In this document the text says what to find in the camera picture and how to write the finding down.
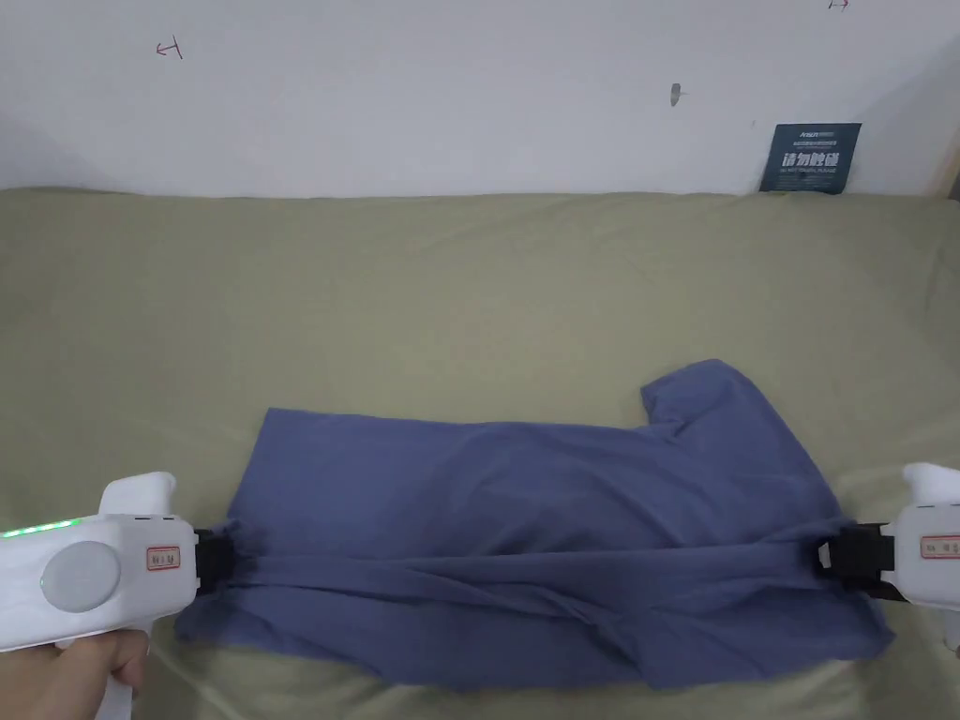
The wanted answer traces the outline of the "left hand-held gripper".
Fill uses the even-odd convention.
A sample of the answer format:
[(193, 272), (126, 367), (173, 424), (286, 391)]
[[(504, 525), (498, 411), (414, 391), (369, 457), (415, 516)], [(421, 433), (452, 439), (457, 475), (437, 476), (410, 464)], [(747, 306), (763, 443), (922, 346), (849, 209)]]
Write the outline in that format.
[(1, 535), (1, 650), (51, 646), (160, 619), (258, 568), (263, 531), (198, 529), (172, 508), (175, 478), (111, 482), (95, 514)]

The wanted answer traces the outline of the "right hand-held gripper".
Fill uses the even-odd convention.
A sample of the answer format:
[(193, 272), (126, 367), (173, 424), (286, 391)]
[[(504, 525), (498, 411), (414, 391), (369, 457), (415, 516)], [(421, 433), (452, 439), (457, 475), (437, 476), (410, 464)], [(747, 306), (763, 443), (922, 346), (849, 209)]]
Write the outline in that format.
[(937, 612), (946, 647), (959, 648), (959, 472), (930, 463), (903, 470), (911, 502), (887, 523), (859, 523), (835, 537), (802, 538), (797, 572), (837, 579), (877, 600)]

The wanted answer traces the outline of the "person's left hand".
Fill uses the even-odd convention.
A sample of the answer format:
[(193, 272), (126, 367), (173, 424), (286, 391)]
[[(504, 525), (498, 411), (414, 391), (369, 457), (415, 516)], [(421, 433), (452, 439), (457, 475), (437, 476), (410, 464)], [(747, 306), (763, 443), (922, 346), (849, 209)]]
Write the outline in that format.
[(1, 655), (3, 719), (94, 719), (109, 680), (137, 693), (150, 643), (125, 629)]

